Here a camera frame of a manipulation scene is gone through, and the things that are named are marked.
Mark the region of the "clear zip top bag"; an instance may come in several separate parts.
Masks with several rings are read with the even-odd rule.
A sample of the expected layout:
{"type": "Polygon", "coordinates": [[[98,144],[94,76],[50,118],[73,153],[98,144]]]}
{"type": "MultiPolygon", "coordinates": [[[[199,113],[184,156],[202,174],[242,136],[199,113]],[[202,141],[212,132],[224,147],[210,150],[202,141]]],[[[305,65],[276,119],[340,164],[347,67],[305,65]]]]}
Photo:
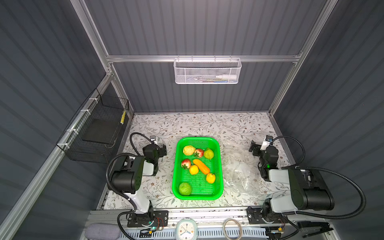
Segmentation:
{"type": "Polygon", "coordinates": [[[224,183],[221,202],[257,202],[279,196],[287,190],[285,185],[263,180],[258,169],[259,158],[248,149],[245,145],[221,144],[224,183]]]}

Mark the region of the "orange carrot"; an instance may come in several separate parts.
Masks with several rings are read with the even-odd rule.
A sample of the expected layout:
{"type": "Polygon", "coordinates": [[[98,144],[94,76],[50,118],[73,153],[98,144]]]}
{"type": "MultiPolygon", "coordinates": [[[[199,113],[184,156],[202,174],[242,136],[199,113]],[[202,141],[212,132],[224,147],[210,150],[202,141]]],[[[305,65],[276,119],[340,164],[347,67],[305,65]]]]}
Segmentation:
{"type": "Polygon", "coordinates": [[[207,175],[209,174],[211,171],[210,169],[199,159],[194,159],[193,160],[193,163],[194,165],[196,165],[199,170],[204,174],[204,175],[207,175]]]}

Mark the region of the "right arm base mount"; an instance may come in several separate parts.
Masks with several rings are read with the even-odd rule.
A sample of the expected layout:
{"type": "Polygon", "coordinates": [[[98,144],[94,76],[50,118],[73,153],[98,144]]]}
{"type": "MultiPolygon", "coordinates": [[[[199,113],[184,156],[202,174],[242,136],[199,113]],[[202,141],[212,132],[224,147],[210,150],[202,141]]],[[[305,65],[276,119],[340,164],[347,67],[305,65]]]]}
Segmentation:
{"type": "Polygon", "coordinates": [[[284,216],[263,207],[247,207],[247,218],[250,224],[282,224],[287,223],[284,216]]]}

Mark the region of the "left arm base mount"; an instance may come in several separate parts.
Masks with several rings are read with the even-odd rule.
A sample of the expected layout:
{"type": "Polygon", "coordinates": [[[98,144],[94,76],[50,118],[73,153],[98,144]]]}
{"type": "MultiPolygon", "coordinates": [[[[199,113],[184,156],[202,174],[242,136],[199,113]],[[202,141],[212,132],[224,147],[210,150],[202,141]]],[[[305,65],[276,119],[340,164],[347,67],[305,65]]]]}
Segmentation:
{"type": "Polygon", "coordinates": [[[128,228],[166,227],[168,225],[169,211],[154,211],[146,214],[129,214],[128,228]]]}

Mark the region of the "green plastic basket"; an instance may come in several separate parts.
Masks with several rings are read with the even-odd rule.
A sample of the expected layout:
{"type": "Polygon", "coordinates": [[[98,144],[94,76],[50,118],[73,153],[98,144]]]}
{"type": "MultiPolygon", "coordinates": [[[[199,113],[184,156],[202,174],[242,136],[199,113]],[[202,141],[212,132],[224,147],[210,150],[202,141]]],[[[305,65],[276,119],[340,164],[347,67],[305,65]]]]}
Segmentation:
{"type": "Polygon", "coordinates": [[[173,193],[180,200],[214,201],[224,192],[219,142],[187,137],[176,147],[173,193]]]}

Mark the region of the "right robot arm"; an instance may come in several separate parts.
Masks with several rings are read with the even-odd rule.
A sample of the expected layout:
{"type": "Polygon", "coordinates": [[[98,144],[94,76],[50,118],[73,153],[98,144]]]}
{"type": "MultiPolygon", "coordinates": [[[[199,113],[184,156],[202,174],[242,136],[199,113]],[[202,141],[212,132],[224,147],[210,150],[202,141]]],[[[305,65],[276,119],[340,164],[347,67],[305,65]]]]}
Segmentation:
{"type": "Polygon", "coordinates": [[[299,210],[330,211],[334,198],[318,170],[279,169],[279,151],[272,146],[268,136],[261,145],[251,141],[249,152],[259,157],[258,169],[266,182],[288,184],[290,192],[279,198],[267,198],[262,206],[261,217],[273,223],[282,213],[299,210]]]}

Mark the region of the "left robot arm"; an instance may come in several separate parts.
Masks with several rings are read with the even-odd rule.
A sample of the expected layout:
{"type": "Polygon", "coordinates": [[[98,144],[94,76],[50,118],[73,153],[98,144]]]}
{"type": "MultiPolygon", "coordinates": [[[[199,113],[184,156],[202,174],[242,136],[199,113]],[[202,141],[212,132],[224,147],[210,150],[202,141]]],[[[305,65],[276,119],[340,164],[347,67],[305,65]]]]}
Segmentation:
{"type": "Polygon", "coordinates": [[[127,200],[132,212],[152,217],[153,204],[142,190],[143,176],[155,176],[159,170],[159,158],[167,155],[166,145],[150,144],[143,148],[142,156],[121,153],[110,160],[106,170],[106,181],[110,191],[127,200]]]}

